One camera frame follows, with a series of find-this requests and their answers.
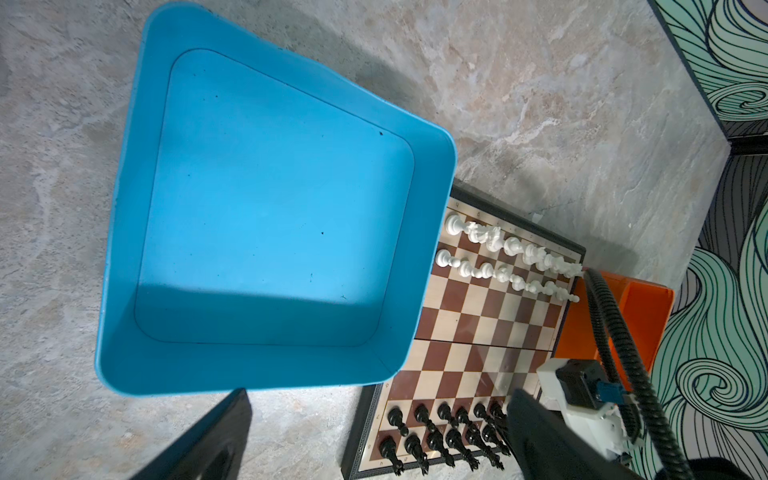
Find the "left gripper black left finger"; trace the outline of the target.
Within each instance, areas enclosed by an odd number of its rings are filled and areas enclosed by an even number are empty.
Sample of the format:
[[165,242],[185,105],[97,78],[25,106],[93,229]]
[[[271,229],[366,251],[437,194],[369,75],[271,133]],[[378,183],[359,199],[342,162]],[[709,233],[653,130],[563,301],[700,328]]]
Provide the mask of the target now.
[[236,479],[252,420],[247,391],[232,391],[135,479]]

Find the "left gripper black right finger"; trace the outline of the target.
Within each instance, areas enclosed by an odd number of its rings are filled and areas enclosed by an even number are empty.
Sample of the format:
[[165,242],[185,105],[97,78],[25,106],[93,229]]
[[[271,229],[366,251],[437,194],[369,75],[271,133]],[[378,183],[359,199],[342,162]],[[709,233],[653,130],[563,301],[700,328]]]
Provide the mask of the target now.
[[628,468],[610,462],[522,389],[507,406],[510,449],[526,479],[636,479]]

